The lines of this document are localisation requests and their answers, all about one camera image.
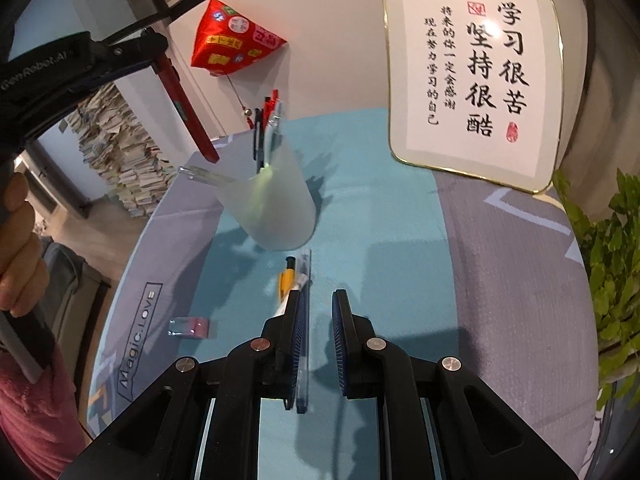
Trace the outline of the pink sleeve forearm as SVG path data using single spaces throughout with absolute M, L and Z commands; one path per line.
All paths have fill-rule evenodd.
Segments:
M 1 353 L 1 430 L 34 479 L 56 479 L 85 449 L 75 386 L 60 350 L 32 384 L 9 352 Z

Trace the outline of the person left hand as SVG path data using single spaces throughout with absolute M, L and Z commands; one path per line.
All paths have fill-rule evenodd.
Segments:
M 19 318 L 32 312 L 49 284 L 41 258 L 40 239 L 34 232 L 35 209 L 27 201 L 28 183 L 14 174 L 3 192 L 9 213 L 1 226 L 1 310 Z

